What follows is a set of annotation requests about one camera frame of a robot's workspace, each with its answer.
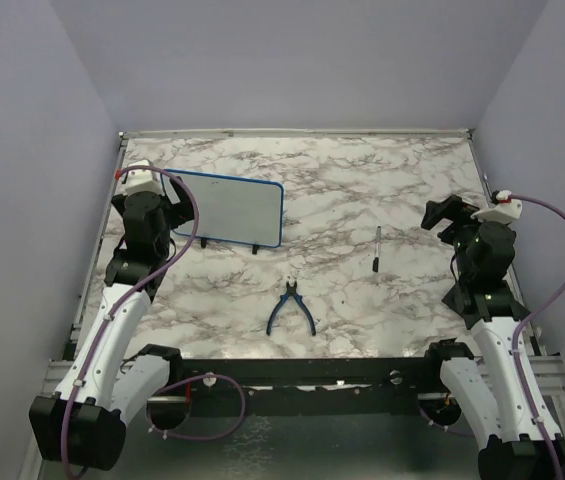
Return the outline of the blue framed whiteboard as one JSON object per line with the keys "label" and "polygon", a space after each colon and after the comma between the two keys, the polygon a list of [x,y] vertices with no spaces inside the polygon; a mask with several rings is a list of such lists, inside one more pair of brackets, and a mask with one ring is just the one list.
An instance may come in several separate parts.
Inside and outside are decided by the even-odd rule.
{"label": "blue framed whiteboard", "polygon": [[199,211],[195,237],[257,247],[282,243],[284,187],[274,181],[173,169]]}

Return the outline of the white whiteboard marker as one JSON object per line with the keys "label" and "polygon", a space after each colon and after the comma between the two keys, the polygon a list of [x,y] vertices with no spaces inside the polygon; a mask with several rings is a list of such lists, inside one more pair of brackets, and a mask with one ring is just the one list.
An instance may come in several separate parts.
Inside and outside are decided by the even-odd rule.
{"label": "white whiteboard marker", "polygon": [[374,256],[372,263],[372,271],[374,273],[379,272],[380,257],[381,257],[381,240],[382,240],[382,229],[381,226],[377,226],[375,233]]}

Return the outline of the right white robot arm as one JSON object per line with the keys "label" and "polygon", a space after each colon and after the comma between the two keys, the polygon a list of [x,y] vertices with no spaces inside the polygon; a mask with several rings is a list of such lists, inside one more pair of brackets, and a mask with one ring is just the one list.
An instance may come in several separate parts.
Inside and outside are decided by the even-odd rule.
{"label": "right white robot arm", "polygon": [[515,258],[517,220],[524,197],[497,191],[492,206],[479,208],[451,195],[429,201],[421,226],[448,226],[439,239],[454,249],[454,285],[444,304],[458,314],[477,343],[482,377],[470,350],[451,341],[430,346],[421,367],[431,390],[447,388],[479,447],[483,479],[565,479],[565,437],[544,401],[522,331],[533,313],[518,302],[505,280]]}

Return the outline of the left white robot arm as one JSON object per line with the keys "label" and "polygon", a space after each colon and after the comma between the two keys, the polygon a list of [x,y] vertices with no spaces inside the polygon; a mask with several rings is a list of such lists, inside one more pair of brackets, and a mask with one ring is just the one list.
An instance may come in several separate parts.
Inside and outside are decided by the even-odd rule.
{"label": "left white robot arm", "polygon": [[34,399],[29,419],[41,457],[72,466],[108,471],[119,459],[127,426],[151,393],[168,395],[182,385],[183,371],[169,360],[149,356],[126,374],[120,372],[126,349],[147,313],[167,270],[182,256],[171,232],[198,223],[191,191],[169,173],[178,196],[172,202],[149,167],[141,178],[136,168],[122,170],[127,183],[111,202],[121,215],[122,242],[105,274],[98,313],[84,344],[50,396]]}

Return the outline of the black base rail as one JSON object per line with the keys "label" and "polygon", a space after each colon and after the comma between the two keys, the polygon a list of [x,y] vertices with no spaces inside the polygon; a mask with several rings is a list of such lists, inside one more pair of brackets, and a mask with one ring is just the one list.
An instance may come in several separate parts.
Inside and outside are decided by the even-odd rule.
{"label": "black base rail", "polygon": [[224,375],[243,389],[248,415],[416,415],[421,402],[452,397],[440,379],[442,358],[184,359],[164,352],[168,382]]}

